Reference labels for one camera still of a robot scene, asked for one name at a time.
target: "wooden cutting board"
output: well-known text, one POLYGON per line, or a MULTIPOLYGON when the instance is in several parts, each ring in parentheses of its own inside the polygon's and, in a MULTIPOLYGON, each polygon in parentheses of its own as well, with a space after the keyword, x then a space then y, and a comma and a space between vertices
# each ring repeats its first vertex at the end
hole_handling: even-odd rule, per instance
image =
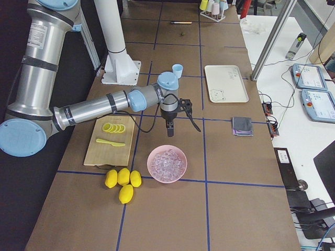
POLYGON ((84 160, 85 166, 128 166, 129 155, 131 149, 132 135, 134 132, 135 123, 129 116, 105 116, 97 119, 88 146, 86 157, 84 160), (102 127, 105 123, 124 124, 126 127, 123 133, 104 132, 102 127), (119 143, 125 143, 125 146, 112 146, 95 142, 96 139, 104 139, 119 143))

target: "device screen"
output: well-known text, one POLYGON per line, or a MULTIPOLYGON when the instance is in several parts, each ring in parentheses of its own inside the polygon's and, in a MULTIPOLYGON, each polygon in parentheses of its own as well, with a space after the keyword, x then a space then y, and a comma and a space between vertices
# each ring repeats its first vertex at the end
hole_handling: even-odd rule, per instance
POLYGON ((299 65, 301 78, 305 86, 323 88, 318 69, 313 66, 299 65))
POLYGON ((319 118, 335 119, 335 108, 328 93, 308 91, 316 115, 319 118))

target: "brown table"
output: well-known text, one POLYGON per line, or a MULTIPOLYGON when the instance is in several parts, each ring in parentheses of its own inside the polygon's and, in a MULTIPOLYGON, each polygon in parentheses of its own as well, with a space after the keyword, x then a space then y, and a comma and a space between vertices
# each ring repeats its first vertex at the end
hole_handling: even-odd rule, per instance
MULTIPOLYGON (((142 174, 143 184, 122 205, 120 188, 104 186, 106 171, 83 166, 94 121, 77 125, 26 250, 300 250, 235 7, 225 15, 215 23, 199 16, 197 4, 127 2, 122 26, 128 53, 142 61, 138 85, 183 64, 179 96, 191 99, 202 132, 183 114, 172 138, 160 117, 149 134, 135 129, 128 168, 142 174), (240 68, 247 103, 209 101, 204 66, 216 64, 240 68), (232 135, 233 116, 251 117, 254 136, 232 135), (163 144, 179 147, 188 160, 183 178, 168 185, 146 167, 163 144)), ((88 99, 124 88, 100 78, 88 99)), ((145 129, 153 114, 154 108, 134 113, 145 129)))

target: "white table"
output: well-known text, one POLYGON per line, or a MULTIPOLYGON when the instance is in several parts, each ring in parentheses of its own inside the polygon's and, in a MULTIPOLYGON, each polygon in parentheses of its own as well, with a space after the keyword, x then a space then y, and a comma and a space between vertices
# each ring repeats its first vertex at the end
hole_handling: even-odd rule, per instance
MULTIPOLYGON (((241 21, 243 37, 252 67, 257 63, 276 19, 277 17, 270 16, 247 16, 246 19, 241 21)), ((295 18, 289 17, 266 64, 285 60, 285 54, 300 32, 302 30, 295 18)), ((312 50, 311 44, 313 45, 314 41, 306 40, 294 59, 308 55, 312 50)), ((294 63, 305 64, 310 63, 310 61, 305 56, 296 61, 285 61, 265 66, 257 80, 258 90, 269 95, 272 101, 278 101, 282 105, 287 106, 293 89, 281 79, 281 75, 294 63)), ((322 65, 321 67, 324 77, 330 79, 324 67, 322 65)), ((294 86, 290 72, 286 72, 283 77, 294 86)), ((326 83, 328 90, 334 95, 334 83, 328 81, 326 83)), ((279 128, 280 135, 273 139, 273 146, 288 149, 297 178, 305 180, 308 184, 306 193, 309 200, 320 198, 325 202, 329 202, 331 199, 316 170, 313 158, 335 140, 335 124, 311 121, 307 117, 300 101, 299 89, 295 90, 294 99, 294 107, 287 110, 278 104, 273 104, 273 116, 278 121, 282 119, 279 128)), ((297 234, 301 246, 317 246, 319 240, 306 239, 301 230, 297 230, 297 234)))

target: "chair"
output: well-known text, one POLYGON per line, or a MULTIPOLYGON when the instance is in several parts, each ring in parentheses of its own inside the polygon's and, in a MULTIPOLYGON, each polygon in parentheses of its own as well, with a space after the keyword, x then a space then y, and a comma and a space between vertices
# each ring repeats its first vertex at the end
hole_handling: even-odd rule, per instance
POLYGON ((264 16, 266 16, 266 11, 270 11, 270 15, 273 16, 272 9, 276 7, 276 3, 273 0, 258 0, 257 9, 263 10, 264 16))

